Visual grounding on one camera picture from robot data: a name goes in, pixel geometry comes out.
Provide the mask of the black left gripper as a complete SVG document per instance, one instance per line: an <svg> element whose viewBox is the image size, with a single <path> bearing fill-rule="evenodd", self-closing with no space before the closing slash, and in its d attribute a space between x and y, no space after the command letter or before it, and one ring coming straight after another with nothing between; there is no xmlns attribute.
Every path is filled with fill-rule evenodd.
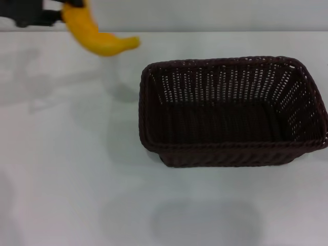
<svg viewBox="0 0 328 246"><path fill-rule="evenodd" d="M56 0L73 7L83 8L84 0ZM53 26L64 22L59 10L45 10L43 0L1 0L1 17L9 18L19 28L28 26Z"/></svg>

